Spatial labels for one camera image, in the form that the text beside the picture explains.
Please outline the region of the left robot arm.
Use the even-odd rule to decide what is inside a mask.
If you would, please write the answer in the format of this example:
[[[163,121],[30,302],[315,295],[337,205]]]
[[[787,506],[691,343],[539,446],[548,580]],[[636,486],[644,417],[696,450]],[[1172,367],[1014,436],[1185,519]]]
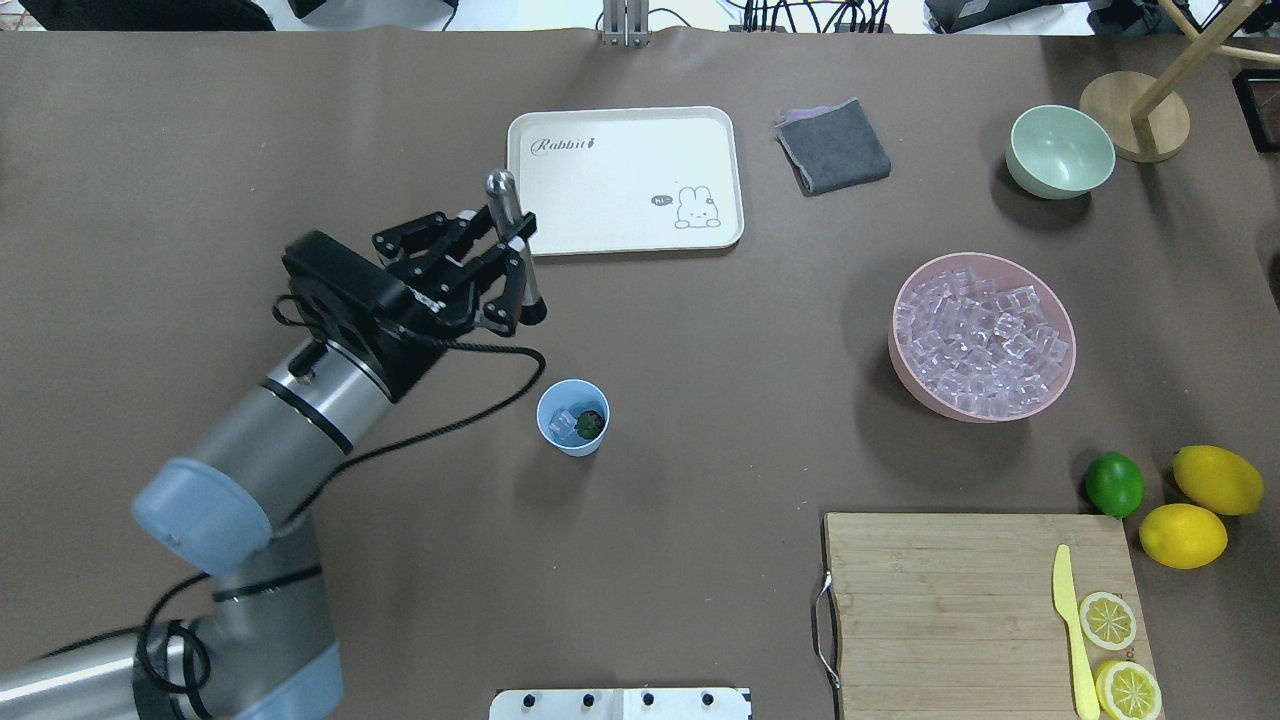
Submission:
[[[535,217],[500,201],[375,233],[374,260],[312,231],[282,258],[307,341],[132,503],[207,582],[210,616],[102,633],[3,674],[5,719],[324,719],[340,703],[312,506],[355,446],[463,336],[547,315]]]

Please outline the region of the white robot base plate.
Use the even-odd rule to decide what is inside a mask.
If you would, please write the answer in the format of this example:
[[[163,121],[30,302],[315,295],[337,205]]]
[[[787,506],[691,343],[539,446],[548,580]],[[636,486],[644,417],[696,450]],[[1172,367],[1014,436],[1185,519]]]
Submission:
[[[732,687],[509,689],[489,719],[753,719],[750,691]]]

